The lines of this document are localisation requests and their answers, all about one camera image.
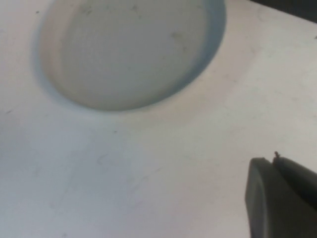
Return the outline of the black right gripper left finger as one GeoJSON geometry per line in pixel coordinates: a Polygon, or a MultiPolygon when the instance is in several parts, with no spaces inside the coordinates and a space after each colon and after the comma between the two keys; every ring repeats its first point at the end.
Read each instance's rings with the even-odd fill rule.
{"type": "Polygon", "coordinates": [[[249,163],[245,202],[253,238],[317,236],[317,210],[265,158],[253,158],[249,163]]]}

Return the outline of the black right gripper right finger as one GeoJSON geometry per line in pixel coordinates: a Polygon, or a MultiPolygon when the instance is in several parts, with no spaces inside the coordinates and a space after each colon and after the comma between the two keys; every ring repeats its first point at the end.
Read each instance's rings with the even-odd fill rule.
{"type": "Polygon", "coordinates": [[[272,164],[295,193],[317,209],[317,174],[285,157],[276,156],[272,164]]]}

